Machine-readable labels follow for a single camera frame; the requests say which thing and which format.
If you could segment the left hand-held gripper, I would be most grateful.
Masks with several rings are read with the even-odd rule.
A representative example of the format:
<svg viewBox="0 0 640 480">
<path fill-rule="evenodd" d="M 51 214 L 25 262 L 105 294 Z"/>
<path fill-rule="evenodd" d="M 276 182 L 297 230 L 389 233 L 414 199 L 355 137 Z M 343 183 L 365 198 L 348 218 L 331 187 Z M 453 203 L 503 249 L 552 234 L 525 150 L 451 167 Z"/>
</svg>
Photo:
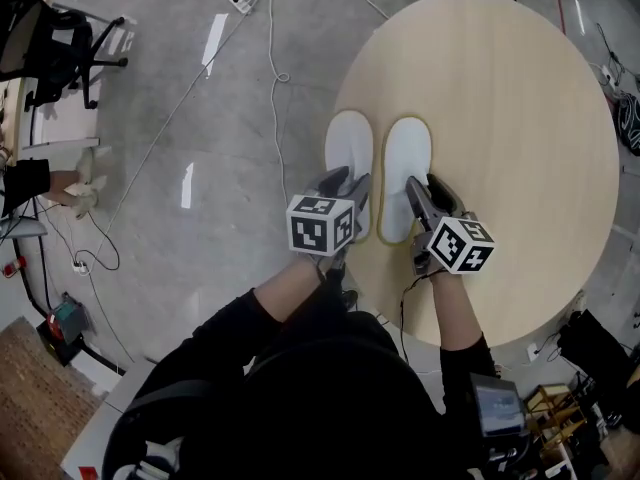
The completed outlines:
<svg viewBox="0 0 640 480">
<path fill-rule="evenodd" d="M 370 231 L 371 175 L 360 176 L 348 193 L 349 187 L 350 168 L 331 169 L 313 181 L 313 195 L 294 195 L 286 209 L 289 250 L 309 259 L 321 274 L 340 269 L 344 250 Z"/>
</svg>

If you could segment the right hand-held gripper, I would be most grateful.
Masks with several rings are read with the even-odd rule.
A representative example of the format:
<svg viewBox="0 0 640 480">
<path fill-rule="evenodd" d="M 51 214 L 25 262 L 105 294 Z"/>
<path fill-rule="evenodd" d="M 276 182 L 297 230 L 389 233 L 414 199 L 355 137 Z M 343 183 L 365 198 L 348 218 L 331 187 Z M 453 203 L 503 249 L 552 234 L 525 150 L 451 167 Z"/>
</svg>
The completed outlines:
<svg viewBox="0 0 640 480">
<path fill-rule="evenodd" d="M 473 212 L 464 212 L 462 200 L 449 185 L 432 173 L 427 180 L 429 192 L 415 176 L 405 184 L 411 210 L 424 229 L 410 248 L 414 274 L 427 275 L 433 262 L 451 274 L 479 272 L 495 249 L 495 240 Z M 440 210 L 462 216 L 440 216 Z"/>
</svg>

